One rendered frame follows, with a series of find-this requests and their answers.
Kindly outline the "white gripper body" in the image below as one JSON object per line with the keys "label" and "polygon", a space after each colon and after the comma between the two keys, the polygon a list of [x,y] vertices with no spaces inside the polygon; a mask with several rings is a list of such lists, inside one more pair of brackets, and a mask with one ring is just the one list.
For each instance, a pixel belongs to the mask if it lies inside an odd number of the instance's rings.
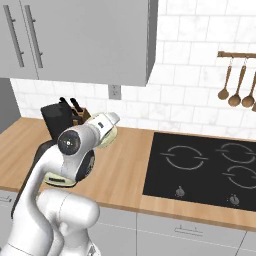
{"label": "white gripper body", "polygon": [[115,112],[105,113],[105,126],[108,130],[111,130],[119,121],[120,117]]}

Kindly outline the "wooden knife block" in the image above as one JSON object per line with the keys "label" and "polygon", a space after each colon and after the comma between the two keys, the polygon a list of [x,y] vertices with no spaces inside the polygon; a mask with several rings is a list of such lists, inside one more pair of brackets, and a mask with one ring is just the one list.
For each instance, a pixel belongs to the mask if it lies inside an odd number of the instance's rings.
{"label": "wooden knife block", "polygon": [[72,122],[74,126],[83,124],[90,117],[91,115],[86,108],[83,108],[81,112],[72,108]]}

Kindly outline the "grey wide cupboard door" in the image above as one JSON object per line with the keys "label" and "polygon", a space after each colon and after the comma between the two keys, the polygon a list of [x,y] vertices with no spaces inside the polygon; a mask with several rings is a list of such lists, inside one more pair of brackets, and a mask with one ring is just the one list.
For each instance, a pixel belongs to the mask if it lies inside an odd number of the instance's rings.
{"label": "grey wide cupboard door", "polygon": [[148,0],[21,0],[29,5],[41,80],[143,86]]}

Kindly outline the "grey tall cabinet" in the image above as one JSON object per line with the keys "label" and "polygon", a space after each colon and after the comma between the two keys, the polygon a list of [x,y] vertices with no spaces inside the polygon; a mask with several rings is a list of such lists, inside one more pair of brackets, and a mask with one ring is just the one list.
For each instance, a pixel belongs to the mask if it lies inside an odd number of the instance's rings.
{"label": "grey tall cabinet", "polygon": [[9,78],[0,78],[0,134],[21,117]]}

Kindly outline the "grey base cupboard door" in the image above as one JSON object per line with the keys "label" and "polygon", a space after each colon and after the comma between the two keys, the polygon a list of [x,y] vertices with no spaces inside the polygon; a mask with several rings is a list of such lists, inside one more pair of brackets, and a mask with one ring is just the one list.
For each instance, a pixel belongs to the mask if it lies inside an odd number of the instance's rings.
{"label": "grey base cupboard door", "polygon": [[97,223],[89,236],[102,256],[136,256],[136,214],[101,207]]}

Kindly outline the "black hob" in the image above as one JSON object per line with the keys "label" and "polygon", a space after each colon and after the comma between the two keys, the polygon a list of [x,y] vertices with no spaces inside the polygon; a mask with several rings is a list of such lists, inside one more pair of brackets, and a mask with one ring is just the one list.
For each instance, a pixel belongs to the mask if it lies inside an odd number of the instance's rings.
{"label": "black hob", "polygon": [[256,212],[256,142],[156,132],[143,194]]}

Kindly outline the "grey wide drawer front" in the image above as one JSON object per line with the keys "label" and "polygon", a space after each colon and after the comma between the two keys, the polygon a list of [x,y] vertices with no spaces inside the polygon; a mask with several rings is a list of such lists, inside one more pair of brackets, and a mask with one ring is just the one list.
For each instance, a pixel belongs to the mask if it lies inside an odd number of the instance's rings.
{"label": "grey wide drawer front", "polygon": [[[202,237],[174,232],[176,227]],[[236,256],[245,231],[185,220],[137,214],[138,256]]]}

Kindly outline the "grey small drawer front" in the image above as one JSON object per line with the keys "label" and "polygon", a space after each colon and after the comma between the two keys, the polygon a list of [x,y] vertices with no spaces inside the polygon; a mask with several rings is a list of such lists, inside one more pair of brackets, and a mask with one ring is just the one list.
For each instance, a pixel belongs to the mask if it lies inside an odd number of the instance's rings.
{"label": "grey small drawer front", "polygon": [[17,192],[0,190],[0,196],[3,196],[3,197],[10,196],[10,198],[12,199],[11,203],[0,202],[0,230],[1,231],[9,232],[11,229],[11,226],[12,226],[11,210],[13,208],[17,195],[18,195]]}

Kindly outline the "grey base cupboard front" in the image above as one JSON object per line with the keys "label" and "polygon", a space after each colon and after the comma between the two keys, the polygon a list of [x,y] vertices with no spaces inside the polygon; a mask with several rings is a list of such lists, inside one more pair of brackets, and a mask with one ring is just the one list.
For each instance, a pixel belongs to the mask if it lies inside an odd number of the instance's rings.
{"label": "grey base cupboard front", "polygon": [[256,256],[256,232],[246,232],[237,256]]}

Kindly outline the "grey wall socket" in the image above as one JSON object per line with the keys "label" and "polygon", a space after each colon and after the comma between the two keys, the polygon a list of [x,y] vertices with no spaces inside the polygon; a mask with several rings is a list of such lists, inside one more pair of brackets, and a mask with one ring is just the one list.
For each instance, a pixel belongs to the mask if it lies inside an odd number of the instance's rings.
{"label": "grey wall socket", "polygon": [[112,100],[121,99],[121,86],[120,85],[109,85],[108,86],[109,98]]}

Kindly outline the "wooden wall rail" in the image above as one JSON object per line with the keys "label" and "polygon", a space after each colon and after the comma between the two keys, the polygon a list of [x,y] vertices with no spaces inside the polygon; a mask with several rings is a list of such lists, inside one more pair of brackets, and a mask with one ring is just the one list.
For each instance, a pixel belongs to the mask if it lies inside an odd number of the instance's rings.
{"label": "wooden wall rail", "polygon": [[217,57],[230,57],[230,58],[255,58],[256,53],[238,53],[238,52],[225,52],[225,51],[218,51]]}

